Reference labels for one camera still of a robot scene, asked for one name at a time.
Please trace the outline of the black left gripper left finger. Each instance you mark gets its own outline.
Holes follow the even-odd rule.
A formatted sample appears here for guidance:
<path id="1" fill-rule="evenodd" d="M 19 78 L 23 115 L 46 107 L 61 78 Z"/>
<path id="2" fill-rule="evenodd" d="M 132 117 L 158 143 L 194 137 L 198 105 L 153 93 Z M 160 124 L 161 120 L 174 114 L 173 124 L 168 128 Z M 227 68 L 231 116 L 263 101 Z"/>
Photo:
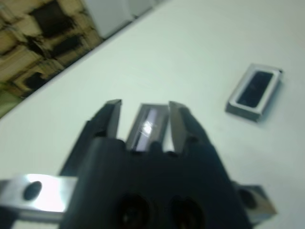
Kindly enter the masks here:
<path id="1" fill-rule="evenodd" d="M 60 171 L 61 176 L 76 177 L 85 161 L 87 150 L 95 138 L 116 138 L 121 99 L 109 100 L 85 123 L 72 151 Z"/>

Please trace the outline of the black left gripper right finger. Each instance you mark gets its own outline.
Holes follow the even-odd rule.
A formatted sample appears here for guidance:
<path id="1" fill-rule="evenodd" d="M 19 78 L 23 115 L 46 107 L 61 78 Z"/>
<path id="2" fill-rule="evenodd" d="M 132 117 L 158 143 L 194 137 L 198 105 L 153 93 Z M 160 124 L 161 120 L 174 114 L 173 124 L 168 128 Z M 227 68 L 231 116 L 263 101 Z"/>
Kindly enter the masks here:
<path id="1" fill-rule="evenodd" d="M 217 153 L 206 130 L 186 105 L 170 101 L 169 114 L 172 141 L 177 154 L 191 154 L 196 148 L 206 154 Z"/>

